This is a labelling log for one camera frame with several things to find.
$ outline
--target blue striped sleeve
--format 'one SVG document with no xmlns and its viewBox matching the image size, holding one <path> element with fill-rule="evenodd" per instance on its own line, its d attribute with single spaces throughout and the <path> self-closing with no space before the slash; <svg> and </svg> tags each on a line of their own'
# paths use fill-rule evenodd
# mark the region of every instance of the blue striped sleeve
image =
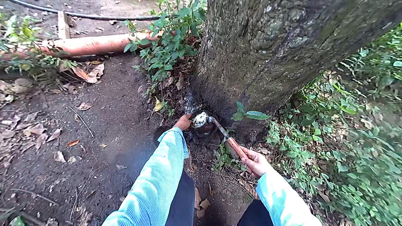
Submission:
<svg viewBox="0 0 402 226">
<path fill-rule="evenodd" d="M 163 226 L 188 157 L 182 131 L 173 127 L 163 133 L 159 146 L 145 163 L 118 211 L 103 225 Z"/>
<path fill-rule="evenodd" d="M 258 180 L 256 191 L 274 226 L 321 226 L 321 222 L 311 214 L 304 200 L 271 166 Z"/>
</svg>

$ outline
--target stick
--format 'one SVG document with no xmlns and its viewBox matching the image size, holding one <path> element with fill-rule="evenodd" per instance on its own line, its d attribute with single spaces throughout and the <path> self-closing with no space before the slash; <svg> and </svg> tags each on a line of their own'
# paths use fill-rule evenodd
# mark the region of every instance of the stick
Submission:
<svg viewBox="0 0 402 226">
<path fill-rule="evenodd" d="M 112 108 L 112 107 L 117 107 L 117 106 L 122 106 L 122 105 L 125 105 L 125 104 L 110 106 L 109 109 Z"/>
<path fill-rule="evenodd" d="M 73 112 L 75 114 L 78 115 L 78 118 L 80 118 L 80 120 L 82 121 L 82 123 L 84 124 L 84 126 L 88 129 L 89 133 L 91 134 L 92 138 L 94 138 L 94 135 L 92 134 L 91 130 L 89 129 L 89 126 L 85 123 L 85 121 L 82 119 L 82 117 L 77 113 L 76 110 L 74 110 L 72 107 L 68 106 L 71 110 L 73 110 Z"/>
<path fill-rule="evenodd" d="M 26 193 L 29 193 L 29 194 L 38 196 L 39 198 L 42 198 L 42 199 L 44 199 L 44 200 L 46 200 L 46 201 L 48 201 L 48 202 L 51 202 L 51 203 L 53 203 L 53 204 L 55 204 L 55 205 L 59 205 L 59 204 L 55 203 L 54 201 L 52 201 L 52 200 L 50 200 L 50 199 L 48 199 L 48 198 L 46 198 L 46 197 L 44 197 L 44 196 L 38 195 L 38 194 L 36 194 L 36 193 L 33 193 L 33 192 L 31 192 L 31 191 L 27 191 L 27 190 L 20 189 L 20 188 L 11 188 L 10 190 L 12 190 L 12 191 L 23 191 L 23 192 L 26 192 Z"/>
<path fill-rule="evenodd" d="M 101 168 L 101 167 L 98 167 L 98 168 L 88 177 L 88 180 L 86 180 L 84 186 L 81 188 L 80 192 L 78 193 L 78 195 L 77 195 L 77 197 L 76 197 L 76 200 L 75 200 L 75 202 L 74 202 L 73 208 L 71 209 L 69 222 L 71 221 L 71 217 L 72 217 L 72 215 L 73 215 L 73 211 L 74 211 L 74 209 L 75 209 L 75 207 L 76 207 L 76 205 L 77 205 L 78 196 L 81 195 L 81 192 L 82 192 L 82 190 L 85 188 L 85 185 L 86 185 L 86 183 L 88 183 L 89 179 L 91 179 L 91 177 L 94 175 L 94 173 L 95 173 L 98 169 L 100 169 L 100 168 Z"/>
<path fill-rule="evenodd" d="M 3 111 L 12 111 L 12 112 L 17 112 L 17 113 L 21 113 L 21 114 L 22 114 L 22 112 L 20 112 L 20 111 L 14 111 L 14 110 L 2 110 L 2 111 L 0 111 L 0 112 L 3 112 Z"/>
</svg>

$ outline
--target hand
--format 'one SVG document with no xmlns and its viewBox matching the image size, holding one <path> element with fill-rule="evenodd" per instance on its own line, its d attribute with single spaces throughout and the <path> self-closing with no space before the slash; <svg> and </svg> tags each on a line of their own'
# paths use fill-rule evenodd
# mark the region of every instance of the hand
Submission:
<svg viewBox="0 0 402 226">
<path fill-rule="evenodd" d="M 191 114 L 188 115 L 183 115 L 180 117 L 180 119 L 176 122 L 176 124 L 173 127 L 178 127 L 181 129 L 181 131 L 187 129 L 190 127 L 191 120 L 189 118 L 191 117 Z"/>
<path fill-rule="evenodd" d="M 265 156 L 262 154 L 249 150 L 245 147 L 242 147 L 242 150 L 250 157 L 250 159 L 242 158 L 242 162 L 246 164 L 254 174 L 254 176 L 260 178 L 264 173 L 266 173 L 271 167 L 268 161 L 265 159 Z"/>
</svg>

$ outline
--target orange pipe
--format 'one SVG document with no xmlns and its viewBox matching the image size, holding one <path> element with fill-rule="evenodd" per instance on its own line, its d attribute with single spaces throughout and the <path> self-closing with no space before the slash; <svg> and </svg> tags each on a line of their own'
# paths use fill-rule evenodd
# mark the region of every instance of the orange pipe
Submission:
<svg viewBox="0 0 402 226">
<path fill-rule="evenodd" d="M 64 54 L 64 57 L 79 56 L 79 55 L 91 55 L 91 54 L 101 54 L 110 52 L 122 52 L 124 47 L 130 43 L 130 40 L 142 40 L 148 39 L 150 41 L 158 41 L 158 36 L 161 36 L 163 31 L 160 31 L 157 35 L 152 37 L 152 32 L 137 32 L 134 34 L 122 34 L 122 35 L 106 35 L 106 36 L 95 36 L 95 37 L 82 37 L 75 39 L 58 39 L 42 41 L 38 44 L 40 50 L 47 55 L 58 56 L 57 51 L 52 51 L 52 49 L 62 49 L 69 54 Z M 148 45 L 138 45 L 139 47 L 145 48 Z M 14 53 L 0 53 L 0 58 L 2 60 L 10 60 L 12 57 L 17 56 L 18 58 L 25 58 L 28 55 L 25 54 L 27 48 L 18 47 Z"/>
</svg>

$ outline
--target black hose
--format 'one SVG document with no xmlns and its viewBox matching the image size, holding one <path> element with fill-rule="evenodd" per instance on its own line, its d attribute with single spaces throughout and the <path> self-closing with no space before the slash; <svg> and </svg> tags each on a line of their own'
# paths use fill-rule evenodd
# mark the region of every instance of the black hose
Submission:
<svg viewBox="0 0 402 226">
<path fill-rule="evenodd" d="M 24 1 L 20 1 L 20 0 L 8 0 L 10 2 L 19 4 L 21 6 L 26 6 L 29 8 L 34 8 L 34 9 L 39 9 L 42 11 L 46 11 L 46 12 L 52 12 L 52 13 L 57 13 L 59 10 L 55 10 L 52 8 L 46 8 L 46 7 L 42 7 L 42 6 L 36 6 L 33 5 L 31 3 L 27 3 Z M 98 16 L 98 15 L 88 15 L 88 14 L 81 14 L 81 13 L 75 13 L 75 12 L 66 12 L 64 11 L 64 13 L 68 16 L 77 16 L 77 17 L 81 17 L 81 18 L 88 18 L 88 19 L 92 19 L 92 20 L 101 20 L 101 21 L 111 21 L 111 20 L 116 20 L 116 21 L 125 21 L 125 20 L 129 20 L 129 21 L 154 21 L 159 19 L 159 16 L 138 16 L 138 17 L 133 17 L 133 16 L 128 16 L 128 17 L 122 17 L 122 16 Z"/>
</svg>

